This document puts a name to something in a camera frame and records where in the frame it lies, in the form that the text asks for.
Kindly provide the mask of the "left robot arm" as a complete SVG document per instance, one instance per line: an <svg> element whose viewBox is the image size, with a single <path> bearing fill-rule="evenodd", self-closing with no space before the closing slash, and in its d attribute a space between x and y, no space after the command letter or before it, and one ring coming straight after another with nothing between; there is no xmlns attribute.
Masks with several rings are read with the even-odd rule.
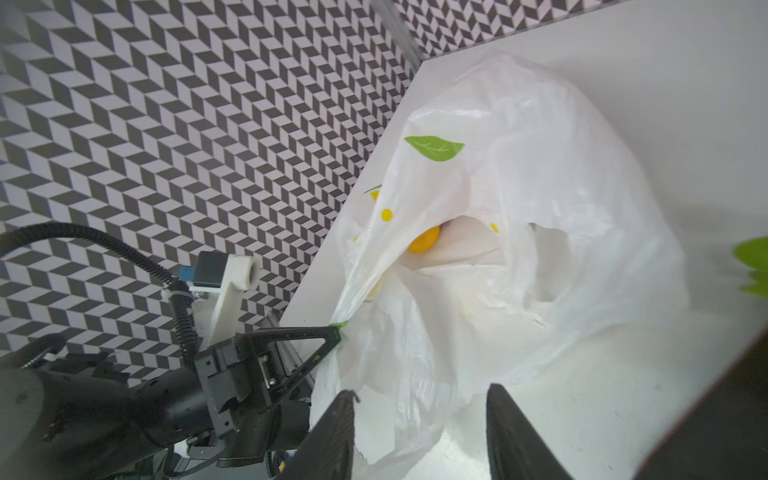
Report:
<svg viewBox="0 0 768 480"><path fill-rule="evenodd" d="M133 387L101 354L32 368L32 352L61 344L38 340L1 363L1 475L108 479L178 443L219 468L296 449L309 430L299 391L340 339L334 326L239 334Z"/></svg>

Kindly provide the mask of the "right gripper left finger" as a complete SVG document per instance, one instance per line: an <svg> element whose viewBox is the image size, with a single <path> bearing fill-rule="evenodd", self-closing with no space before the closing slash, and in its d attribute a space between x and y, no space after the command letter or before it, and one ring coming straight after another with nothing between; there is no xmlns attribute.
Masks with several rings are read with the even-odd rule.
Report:
<svg viewBox="0 0 768 480"><path fill-rule="evenodd" d="M354 391L342 390L287 463L281 478L349 480L355 450L354 407L358 402Z"/></svg>

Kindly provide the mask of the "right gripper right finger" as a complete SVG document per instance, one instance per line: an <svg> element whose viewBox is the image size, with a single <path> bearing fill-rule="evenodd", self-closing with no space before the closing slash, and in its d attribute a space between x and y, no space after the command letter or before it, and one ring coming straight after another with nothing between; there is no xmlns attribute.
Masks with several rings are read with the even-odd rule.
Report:
<svg viewBox="0 0 768 480"><path fill-rule="evenodd" d="M508 391L496 383L486 397L486 440L493 480L572 479Z"/></svg>

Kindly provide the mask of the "yellow fake pear with leaves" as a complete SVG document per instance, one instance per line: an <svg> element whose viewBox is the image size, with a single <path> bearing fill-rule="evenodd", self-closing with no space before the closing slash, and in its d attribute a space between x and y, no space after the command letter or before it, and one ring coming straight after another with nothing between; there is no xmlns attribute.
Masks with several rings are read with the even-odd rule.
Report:
<svg viewBox="0 0 768 480"><path fill-rule="evenodd" d="M734 257L751 269L750 283L740 288L742 292L760 297L767 296L767 254L768 238L766 236L744 241L734 247Z"/></svg>

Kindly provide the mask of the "yellow fake lemon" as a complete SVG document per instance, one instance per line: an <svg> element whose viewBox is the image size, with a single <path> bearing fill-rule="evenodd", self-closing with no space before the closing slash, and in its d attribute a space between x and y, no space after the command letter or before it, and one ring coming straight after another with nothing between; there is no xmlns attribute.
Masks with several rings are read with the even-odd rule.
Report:
<svg viewBox="0 0 768 480"><path fill-rule="evenodd" d="M429 251L438 241L440 231L440 225L428 229L410 243L407 251L412 254L422 254Z"/></svg>

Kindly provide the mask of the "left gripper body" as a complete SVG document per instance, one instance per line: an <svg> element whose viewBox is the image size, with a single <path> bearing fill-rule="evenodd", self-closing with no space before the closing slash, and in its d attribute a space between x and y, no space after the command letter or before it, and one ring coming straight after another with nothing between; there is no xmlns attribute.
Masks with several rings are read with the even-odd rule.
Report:
<svg viewBox="0 0 768 480"><path fill-rule="evenodd" d="M311 338L310 332L254 332L199 352L195 367L213 437L223 443L214 455L218 468L261 463L307 437L311 367L290 355L295 341Z"/></svg>

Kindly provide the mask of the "white plastic bag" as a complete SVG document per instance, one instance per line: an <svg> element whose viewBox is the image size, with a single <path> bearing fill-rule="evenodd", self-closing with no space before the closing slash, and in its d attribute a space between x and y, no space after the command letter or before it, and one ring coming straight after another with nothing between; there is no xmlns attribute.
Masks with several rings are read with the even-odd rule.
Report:
<svg viewBox="0 0 768 480"><path fill-rule="evenodd" d="M576 86L521 58L484 58L412 113L362 200L341 223L341 341L311 413L358 394L357 479L404 477L491 384L689 304L631 151ZM407 251L438 225L429 251Z"/></svg>

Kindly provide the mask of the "black square tray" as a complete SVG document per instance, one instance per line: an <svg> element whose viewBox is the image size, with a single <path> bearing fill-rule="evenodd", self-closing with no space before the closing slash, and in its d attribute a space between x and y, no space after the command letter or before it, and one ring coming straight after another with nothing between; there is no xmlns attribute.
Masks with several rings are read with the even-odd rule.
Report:
<svg viewBox="0 0 768 480"><path fill-rule="evenodd" d="M767 477L766 335L674 426L636 477Z"/></svg>

